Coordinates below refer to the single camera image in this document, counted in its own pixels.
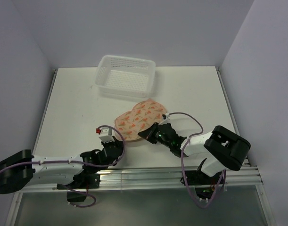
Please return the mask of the peach floral laundry bag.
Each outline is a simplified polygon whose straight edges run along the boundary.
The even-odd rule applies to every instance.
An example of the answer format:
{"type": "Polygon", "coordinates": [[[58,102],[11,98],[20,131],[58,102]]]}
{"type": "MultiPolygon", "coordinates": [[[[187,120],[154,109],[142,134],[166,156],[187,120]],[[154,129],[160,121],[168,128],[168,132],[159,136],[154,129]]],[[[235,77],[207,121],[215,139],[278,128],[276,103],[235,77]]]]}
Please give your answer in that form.
{"type": "Polygon", "coordinates": [[[140,139],[139,132],[148,129],[153,123],[160,123],[167,109],[157,101],[149,98],[137,103],[114,120],[115,128],[122,134],[125,141],[140,139]]]}

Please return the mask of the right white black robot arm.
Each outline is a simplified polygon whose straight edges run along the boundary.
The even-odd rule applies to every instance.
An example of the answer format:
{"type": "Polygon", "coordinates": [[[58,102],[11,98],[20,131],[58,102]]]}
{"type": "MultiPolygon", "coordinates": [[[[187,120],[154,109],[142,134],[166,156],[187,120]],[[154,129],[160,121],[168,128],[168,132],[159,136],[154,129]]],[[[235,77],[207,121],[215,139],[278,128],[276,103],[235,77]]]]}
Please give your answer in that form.
{"type": "Polygon", "coordinates": [[[172,128],[171,123],[155,122],[138,135],[146,141],[160,143],[177,157],[189,157],[199,153],[210,153],[197,172],[199,182],[206,184],[213,176],[225,169],[239,171],[251,144],[243,137],[218,125],[205,134],[182,137],[172,128]]]}

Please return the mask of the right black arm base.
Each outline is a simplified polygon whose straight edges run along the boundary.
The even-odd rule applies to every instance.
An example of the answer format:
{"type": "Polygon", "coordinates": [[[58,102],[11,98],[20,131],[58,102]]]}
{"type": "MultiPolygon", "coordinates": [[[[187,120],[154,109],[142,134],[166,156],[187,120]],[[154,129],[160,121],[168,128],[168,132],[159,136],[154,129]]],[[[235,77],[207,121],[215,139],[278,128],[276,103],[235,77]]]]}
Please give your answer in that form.
{"type": "Polygon", "coordinates": [[[190,186],[209,186],[208,188],[195,188],[196,197],[199,200],[208,202],[223,191],[226,182],[226,170],[217,172],[214,176],[210,177],[202,172],[202,166],[205,161],[206,159],[203,159],[196,170],[183,169],[183,175],[180,182],[190,191],[190,186]]]}

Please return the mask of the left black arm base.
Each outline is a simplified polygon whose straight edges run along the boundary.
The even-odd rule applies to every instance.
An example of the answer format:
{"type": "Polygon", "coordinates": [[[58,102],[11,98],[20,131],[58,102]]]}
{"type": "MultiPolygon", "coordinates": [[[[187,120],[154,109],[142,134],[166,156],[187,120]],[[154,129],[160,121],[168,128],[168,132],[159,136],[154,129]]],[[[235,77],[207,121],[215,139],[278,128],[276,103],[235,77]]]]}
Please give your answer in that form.
{"type": "Polygon", "coordinates": [[[58,190],[67,190],[66,199],[69,205],[78,208],[87,208],[93,206],[97,199],[95,196],[89,194],[89,189],[99,188],[100,174],[89,174],[89,175],[75,175],[72,183],[68,185],[57,184],[58,190]],[[84,202],[87,197],[93,199],[91,204],[80,205],[84,202]]]}

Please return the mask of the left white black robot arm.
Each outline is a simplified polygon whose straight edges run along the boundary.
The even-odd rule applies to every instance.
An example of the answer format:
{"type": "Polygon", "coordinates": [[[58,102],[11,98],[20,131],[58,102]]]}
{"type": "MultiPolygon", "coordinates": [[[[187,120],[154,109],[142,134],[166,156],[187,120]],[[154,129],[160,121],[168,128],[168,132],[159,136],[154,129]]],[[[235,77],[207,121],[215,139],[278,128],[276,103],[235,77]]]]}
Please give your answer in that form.
{"type": "Polygon", "coordinates": [[[0,161],[0,194],[40,184],[56,184],[57,189],[97,188],[98,172],[116,165],[126,148],[125,142],[116,138],[101,144],[101,150],[64,159],[33,155],[31,150],[19,151],[0,161]]]}

